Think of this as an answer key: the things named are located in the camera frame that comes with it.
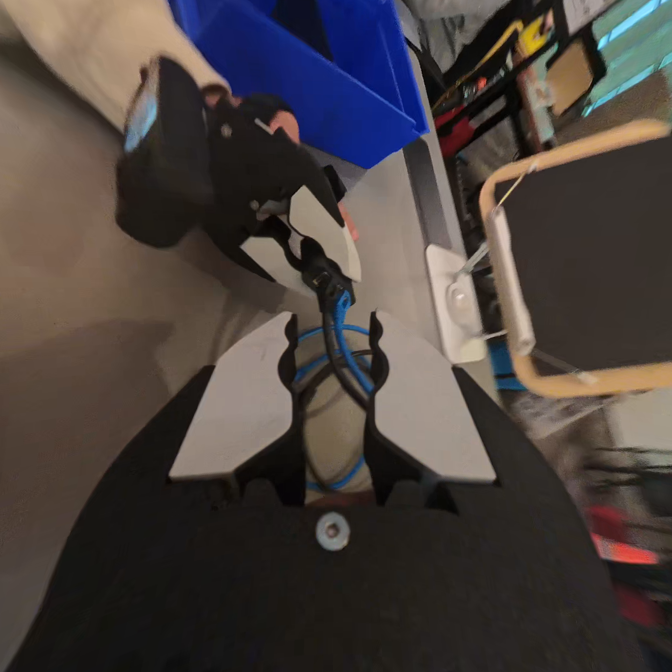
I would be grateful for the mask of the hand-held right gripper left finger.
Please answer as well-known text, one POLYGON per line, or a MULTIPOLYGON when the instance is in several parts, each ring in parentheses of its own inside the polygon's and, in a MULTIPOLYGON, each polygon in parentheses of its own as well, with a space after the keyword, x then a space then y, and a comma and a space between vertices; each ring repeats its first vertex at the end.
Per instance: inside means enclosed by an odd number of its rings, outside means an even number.
POLYGON ((241 495, 264 479, 284 505, 305 504, 307 465, 293 387, 297 323, 296 315, 282 312, 219 357, 171 481, 224 481, 241 495))

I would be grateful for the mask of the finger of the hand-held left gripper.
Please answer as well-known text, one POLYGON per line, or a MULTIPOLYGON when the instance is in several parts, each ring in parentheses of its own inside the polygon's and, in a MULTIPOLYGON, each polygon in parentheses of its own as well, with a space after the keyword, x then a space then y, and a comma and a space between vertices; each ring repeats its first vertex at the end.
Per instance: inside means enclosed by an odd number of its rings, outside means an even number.
POLYGON ((301 237, 319 244, 350 281, 362 281, 362 266, 349 229, 337 222, 306 185, 290 199, 288 224, 301 237))
POLYGON ((249 237, 240 250, 277 284, 285 288, 306 288, 301 271, 291 264, 291 261, 302 261, 302 240, 303 237, 296 232, 290 232, 288 240, 283 242, 271 237, 249 237))

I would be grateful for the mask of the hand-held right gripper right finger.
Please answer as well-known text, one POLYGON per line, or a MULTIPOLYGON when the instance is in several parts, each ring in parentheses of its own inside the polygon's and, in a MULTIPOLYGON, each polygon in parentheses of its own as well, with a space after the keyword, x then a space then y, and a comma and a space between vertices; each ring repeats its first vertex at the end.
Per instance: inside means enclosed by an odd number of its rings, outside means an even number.
POLYGON ((378 505, 396 485, 443 505, 449 484, 490 486, 497 475, 453 365, 388 312, 370 317, 373 390, 364 458, 378 505))

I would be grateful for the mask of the black ethernet port adapter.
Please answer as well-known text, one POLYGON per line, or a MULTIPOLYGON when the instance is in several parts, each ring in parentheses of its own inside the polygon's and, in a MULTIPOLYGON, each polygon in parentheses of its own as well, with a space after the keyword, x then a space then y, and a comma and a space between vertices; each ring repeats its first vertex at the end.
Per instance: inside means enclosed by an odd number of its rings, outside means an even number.
POLYGON ((323 248, 311 238, 300 241, 300 272, 304 284, 313 290, 321 313, 333 313, 343 295, 356 303, 353 281, 342 273, 338 264, 327 257, 323 248))

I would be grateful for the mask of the blue plastic bin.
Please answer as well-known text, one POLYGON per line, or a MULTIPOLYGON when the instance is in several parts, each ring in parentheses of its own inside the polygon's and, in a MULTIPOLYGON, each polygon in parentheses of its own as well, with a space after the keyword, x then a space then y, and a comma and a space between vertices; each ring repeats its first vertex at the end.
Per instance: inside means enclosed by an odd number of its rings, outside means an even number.
POLYGON ((370 169, 429 131, 394 1, 169 1, 233 93, 272 94, 307 145, 370 169))

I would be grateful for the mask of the person's left forearm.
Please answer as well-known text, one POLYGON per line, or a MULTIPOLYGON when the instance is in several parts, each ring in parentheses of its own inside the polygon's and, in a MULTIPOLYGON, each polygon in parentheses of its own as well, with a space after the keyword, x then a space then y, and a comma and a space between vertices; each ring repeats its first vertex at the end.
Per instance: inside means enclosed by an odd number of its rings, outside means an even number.
POLYGON ((1 22, 120 131, 140 70, 156 56, 178 62, 200 88, 231 92, 176 24, 168 1, 2 1, 1 22))

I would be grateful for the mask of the person's left hand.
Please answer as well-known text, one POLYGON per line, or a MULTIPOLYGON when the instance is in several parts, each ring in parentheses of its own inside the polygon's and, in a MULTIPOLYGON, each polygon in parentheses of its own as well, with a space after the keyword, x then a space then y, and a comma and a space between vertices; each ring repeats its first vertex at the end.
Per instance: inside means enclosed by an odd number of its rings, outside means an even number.
POLYGON ((252 93, 240 97, 223 85, 212 83, 201 89, 206 105, 215 108, 221 99, 236 107, 253 122, 260 122, 270 134, 281 130, 295 144, 300 144, 300 130, 293 109, 281 97, 252 93))

